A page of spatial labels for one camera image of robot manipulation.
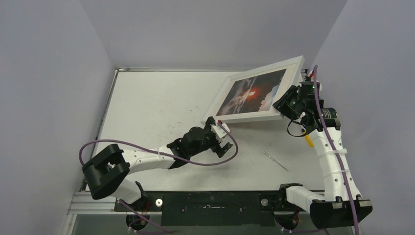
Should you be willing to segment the white picture frame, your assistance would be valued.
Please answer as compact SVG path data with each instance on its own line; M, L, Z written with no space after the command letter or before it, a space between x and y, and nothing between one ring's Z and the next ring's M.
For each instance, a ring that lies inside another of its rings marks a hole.
M280 120L282 119L282 114L277 111L272 105L280 99L284 93L292 86L296 85L301 78L301 69L305 58L303 56L294 57L270 65L262 66L252 70L239 72L228 76L223 83L218 95L215 97L210 107L208 108L204 118L206 120L208 117L212 116L215 120L221 120L224 123L243 123L243 122L254 122L254 121L270 121L270 120ZM280 83L278 92L272 101L270 109L267 111L255 112L255 113L242 113L242 114L233 114L226 116L217 116L218 109L223 103L227 93L230 91L232 85L235 81L254 77L257 75L270 73L274 71L279 71L285 69L285 75Z

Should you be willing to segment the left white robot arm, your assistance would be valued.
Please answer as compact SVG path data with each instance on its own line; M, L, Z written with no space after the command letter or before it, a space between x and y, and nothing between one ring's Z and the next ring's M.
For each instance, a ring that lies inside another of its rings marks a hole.
M192 127L181 138L159 148L147 149L125 141L106 140L108 146L87 162L81 162L82 172L94 200L112 196L126 202L134 211L140 211L146 204L145 191L138 181L126 178L129 174L176 169L185 164L207 166L191 158L208 150L223 157L232 147L237 147L234 138L231 143L221 145L226 137L231 137L229 127L208 117L203 128Z

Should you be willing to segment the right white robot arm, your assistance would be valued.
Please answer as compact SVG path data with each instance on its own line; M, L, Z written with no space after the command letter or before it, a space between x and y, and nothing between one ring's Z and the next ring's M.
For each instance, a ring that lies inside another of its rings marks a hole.
M319 83L311 81L291 86L273 107L303 127L303 135L312 141L323 174L324 195L300 184L284 184L277 205L283 210L296 205L307 211L317 229L350 227L366 218L373 206L362 198L351 176L337 111L323 106L319 88Z

